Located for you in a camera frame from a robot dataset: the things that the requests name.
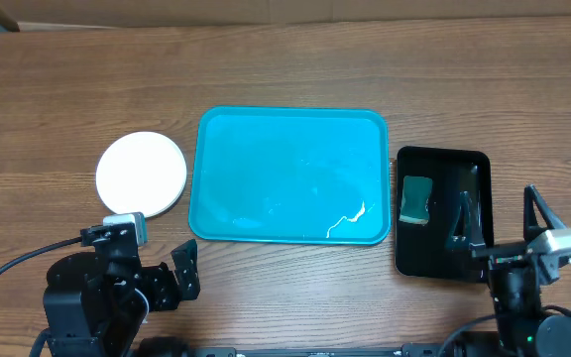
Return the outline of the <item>white plate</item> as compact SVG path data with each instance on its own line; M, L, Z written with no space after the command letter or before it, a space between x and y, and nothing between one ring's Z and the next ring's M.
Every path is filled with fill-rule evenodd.
M95 186L113 213L157 216L180 198L187 181L186 159L179 146L156 132L134 132L112 143L101 155Z

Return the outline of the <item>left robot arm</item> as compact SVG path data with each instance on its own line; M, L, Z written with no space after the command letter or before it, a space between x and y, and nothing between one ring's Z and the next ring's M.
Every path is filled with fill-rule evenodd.
M171 251L170 269L166 263L142 265L139 248L148 238L141 212L107 216L80 236L94 250L62 258L47 272L43 305L52 355L128 356L150 313L197 299L193 239Z

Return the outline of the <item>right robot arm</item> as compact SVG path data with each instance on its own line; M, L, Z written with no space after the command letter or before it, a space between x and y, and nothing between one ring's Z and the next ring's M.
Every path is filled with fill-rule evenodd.
M571 264L571 228L534 185L524 189L523 201L523 240L489 246L478 208L468 192L460 193L462 233L450 239L466 265L485 276L494 313L457 328L438 356L571 356L571 310L541 301L541 288Z

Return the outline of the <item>black plastic tray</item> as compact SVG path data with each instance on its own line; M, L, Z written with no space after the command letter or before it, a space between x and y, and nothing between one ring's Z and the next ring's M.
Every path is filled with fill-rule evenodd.
M426 225L399 221L405 176L433 180ZM406 276L483 283L486 269L471 260L471 251L449 251L445 242L456 221L459 195L468 191L479 210L485 247L494 245L491 164L479 151L406 146L396 161L395 264Z

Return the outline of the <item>teal plastic tray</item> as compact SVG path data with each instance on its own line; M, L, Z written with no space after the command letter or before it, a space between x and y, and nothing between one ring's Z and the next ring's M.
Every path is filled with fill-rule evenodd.
M375 111L217 106L199 122L188 223L207 240L376 245L390 174Z

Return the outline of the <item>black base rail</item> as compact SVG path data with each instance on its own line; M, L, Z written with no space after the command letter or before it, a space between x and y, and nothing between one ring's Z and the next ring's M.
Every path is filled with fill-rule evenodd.
M407 343L401 347L383 348L307 348L307 349L255 349L240 350L234 347L190 347L174 337L144 339L138 348L127 353L129 357L436 357L464 356L460 347L447 347L439 351L438 344Z

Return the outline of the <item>green sponge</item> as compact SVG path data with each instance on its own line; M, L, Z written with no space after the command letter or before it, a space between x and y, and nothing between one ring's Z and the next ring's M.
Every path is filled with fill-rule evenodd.
M430 218L428 201L433 180L425 177L405 176L402 183L399 221L426 225Z

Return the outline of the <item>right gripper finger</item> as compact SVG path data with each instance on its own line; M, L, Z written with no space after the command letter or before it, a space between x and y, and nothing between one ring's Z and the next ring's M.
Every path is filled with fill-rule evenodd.
M525 187L523 193L523 238L533 241L547 230L565 229L567 225L548 206L533 184Z
M459 210L452 230L445 242L449 251L477 250L485 247L481 219L477 205L468 191L459 195Z

